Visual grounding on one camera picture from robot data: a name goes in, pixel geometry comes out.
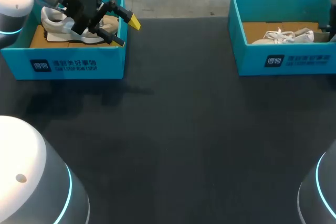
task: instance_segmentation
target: white shoelace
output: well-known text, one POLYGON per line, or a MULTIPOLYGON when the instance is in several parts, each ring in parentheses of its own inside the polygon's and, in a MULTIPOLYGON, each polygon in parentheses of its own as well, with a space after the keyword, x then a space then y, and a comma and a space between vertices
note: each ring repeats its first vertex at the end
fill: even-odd
POLYGON ((283 43, 285 40, 293 40, 295 33, 292 31, 283 31, 279 28, 278 31, 267 31, 264 35, 264 39, 274 39, 276 42, 283 43))

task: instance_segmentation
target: open box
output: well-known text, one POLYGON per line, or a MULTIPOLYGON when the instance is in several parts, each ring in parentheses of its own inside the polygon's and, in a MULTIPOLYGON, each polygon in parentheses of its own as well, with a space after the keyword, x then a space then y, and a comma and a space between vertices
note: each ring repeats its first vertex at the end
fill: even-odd
POLYGON ((336 73, 336 43, 249 44, 243 23, 329 23, 329 0, 231 0, 228 28, 239 75, 336 73))
MULTIPOLYGON (((124 7, 124 0, 116 0, 124 7)), ((41 23, 41 7, 34 5, 18 40, 2 49, 16 80, 62 80, 62 79, 121 79, 124 73, 128 25, 119 19, 118 37, 125 46, 84 44, 52 48, 30 48, 38 25, 41 23)))

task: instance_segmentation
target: black table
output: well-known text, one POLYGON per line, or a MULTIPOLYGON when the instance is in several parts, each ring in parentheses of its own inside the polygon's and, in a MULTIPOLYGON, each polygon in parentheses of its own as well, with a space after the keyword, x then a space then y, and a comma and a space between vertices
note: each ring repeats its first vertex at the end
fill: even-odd
POLYGON ((226 18, 141 23, 121 81, 17 82, 1 58, 0 114, 77 174, 92 224, 299 223, 299 185, 336 136, 336 81, 239 77, 226 18))

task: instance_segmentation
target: shoebox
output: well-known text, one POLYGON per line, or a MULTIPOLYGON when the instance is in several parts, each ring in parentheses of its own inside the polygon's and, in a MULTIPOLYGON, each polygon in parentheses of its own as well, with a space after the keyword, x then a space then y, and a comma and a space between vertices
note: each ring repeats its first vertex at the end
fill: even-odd
POLYGON ((267 31, 329 23, 329 0, 231 0, 228 29, 239 75, 336 73, 336 43, 251 44, 267 31))
MULTIPOLYGON (((116 0, 124 6, 124 0, 116 0)), ((35 5, 18 40, 2 49, 16 80, 121 79, 128 25, 119 19, 123 48, 108 44, 47 42, 41 24, 41 7, 35 5)))

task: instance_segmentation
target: shoe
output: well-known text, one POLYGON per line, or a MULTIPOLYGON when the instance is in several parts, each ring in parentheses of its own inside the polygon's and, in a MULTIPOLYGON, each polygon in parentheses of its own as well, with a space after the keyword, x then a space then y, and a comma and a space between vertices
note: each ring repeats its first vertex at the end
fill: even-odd
MULTIPOLYGON (((48 42, 84 42, 85 44, 104 43, 97 34, 92 34, 86 28, 82 35, 71 30, 74 20, 65 14, 43 7, 41 11, 41 22, 45 30, 45 37, 48 42)), ((118 32, 119 19, 113 16, 105 15, 100 21, 99 26, 111 34, 118 32)))
POLYGON ((313 43, 314 32, 308 28, 304 28, 297 32, 283 31, 279 28, 278 31, 268 31, 263 39, 259 39, 252 44, 293 44, 293 43, 313 43))

